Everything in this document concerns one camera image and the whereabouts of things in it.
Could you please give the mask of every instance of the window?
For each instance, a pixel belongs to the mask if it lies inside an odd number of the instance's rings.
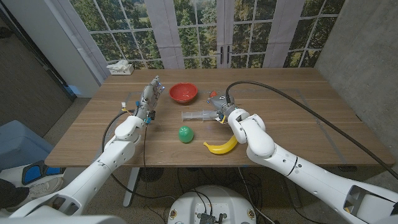
[[[174,0],[185,68],[217,68],[216,0]]]
[[[345,0],[305,0],[284,67],[314,67]]]
[[[262,68],[276,0],[235,0],[231,68]]]
[[[108,63],[164,68],[144,0],[70,0]]]

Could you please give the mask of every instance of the yellow banana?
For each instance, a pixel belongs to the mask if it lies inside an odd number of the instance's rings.
[[[238,143],[238,140],[236,140],[235,135],[233,135],[227,143],[222,144],[220,146],[212,146],[212,145],[207,144],[207,142],[204,142],[203,144],[209,149],[209,151],[211,153],[224,154],[224,153],[231,151],[236,146],[237,143]]]

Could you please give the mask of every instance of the concrete wall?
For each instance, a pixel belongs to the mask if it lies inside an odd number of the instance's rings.
[[[398,158],[398,1],[346,0],[315,68]]]
[[[44,0],[3,0],[77,97],[92,97],[100,87]]]

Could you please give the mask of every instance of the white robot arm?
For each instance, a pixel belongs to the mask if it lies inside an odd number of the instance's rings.
[[[153,109],[163,90],[156,76],[144,88],[137,110],[116,128],[97,160],[64,189],[27,203],[10,218],[81,215],[111,173],[133,157],[141,139],[139,130],[154,119]]]
[[[285,150],[266,133],[263,120],[235,107],[233,98],[214,96],[208,101],[228,124],[239,143],[248,143],[250,160],[269,167],[295,182],[328,204],[345,220],[354,224],[376,223],[392,215],[398,206],[398,194],[381,187],[346,179]]]

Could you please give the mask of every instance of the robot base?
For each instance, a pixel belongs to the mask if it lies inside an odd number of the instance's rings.
[[[252,205],[242,195],[226,187],[205,185],[196,191],[206,195],[208,199],[196,192],[181,195],[172,205],[168,215],[168,224],[183,223],[244,223],[255,224],[256,215]]]

